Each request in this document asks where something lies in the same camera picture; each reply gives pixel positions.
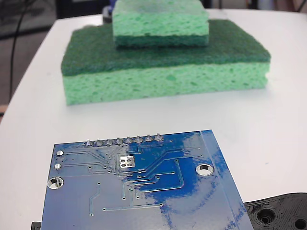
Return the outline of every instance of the blue circuit board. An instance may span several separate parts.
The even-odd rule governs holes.
[[[211,130],[54,146],[42,230],[252,230]]]

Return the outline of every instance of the sponge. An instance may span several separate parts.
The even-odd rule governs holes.
[[[117,46],[206,46],[208,13],[199,0],[118,0],[113,11]]]
[[[228,20],[207,47],[117,49],[112,25],[73,32],[62,62],[67,104],[263,88],[271,56]]]

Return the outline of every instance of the white table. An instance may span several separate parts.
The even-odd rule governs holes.
[[[0,229],[42,217],[55,143],[212,129],[244,202],[307,192],[307,15],[211,10],[272,55],[264,90],[67,107],[60,65],[73,30],[101,15],[58,20],[0,124]]]

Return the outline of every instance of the mounting hole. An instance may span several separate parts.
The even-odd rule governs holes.
[[[196,167],[196,172],[201,176],[210,176],[213,171],[213,167],[209,164],[200,164]]]
[[[47,186],[50,189],[59,189],[63,186],[64,180],[60,177],[52,177],[48,180]]]
[[[307,223],[304,219],[298,219],[296,222],[295,222],[295,227],[297,229],[305,229],[307,226]]]
[[[270,224],[275,220],[275,213],[271,209],[265,208],[257,214],[257,218],[262,224]]]

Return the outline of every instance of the black cable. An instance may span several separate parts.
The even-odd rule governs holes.
[[[18,24],[17,24],[17,28],[15,31],[15,36],[14,36],[14,40],[13,40],[13,46],[12,46],[12,52],[11,52],[11,68],[10,68],[10,92],[9,92],[9,101],[11,101],[12,96],[13,96],[13,67],[14,67],[14,54],[15,54],[15,46],[16,46],[16,40],[18,37],[18,33],[19,33],[19,29],[20,29],[20,25],[21,22],[23,21],[24,15],[28,9],[29,6],[31,6],[36,0],[26,0],[24,3],[24,10],[22,11]]]
[[[304,0],[304,1],[302,2],[302,4],[299,6],[297,12],[301,12],[301,10],[303,9],[303,7],[304,7],[306,1],[307,1],[307,0]]]

